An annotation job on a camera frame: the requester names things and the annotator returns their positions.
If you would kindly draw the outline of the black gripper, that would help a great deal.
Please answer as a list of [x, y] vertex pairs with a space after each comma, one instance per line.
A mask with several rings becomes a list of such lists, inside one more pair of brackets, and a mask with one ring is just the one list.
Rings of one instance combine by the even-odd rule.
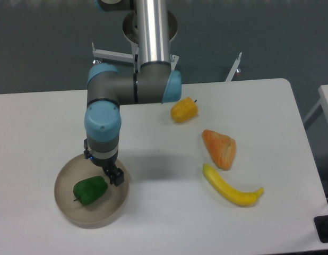
[[114, 186], [120, 186], [124, 182], [123, 170], [115, 165], [118, 157], [117, 152], [110, 158], [99, 159], [91, 155], [87, 139], [84, 139], [83, 146], [83, 154], [85, 159], [90, 159], [91, 162], [96, 166], [103, 167], [103, 171], [108, 176], [110, 184], [113, 184]]

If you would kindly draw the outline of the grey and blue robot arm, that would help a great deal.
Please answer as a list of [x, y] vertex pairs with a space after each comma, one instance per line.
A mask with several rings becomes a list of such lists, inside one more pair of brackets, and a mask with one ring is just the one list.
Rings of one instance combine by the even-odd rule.
[[116, 166], [122, 124], [120, 106], [169, 103], [180, 100], [182, 78], [171, 67], [169, 12], [165, 1], [96, 1], [105, 12], [131, 10], [139, 52], [134, 55], [134, 73], [122, 76], [108, 63], [89, 70], [84, 127], [84, 156], [108, 176], [114, 186], [124, 182]]

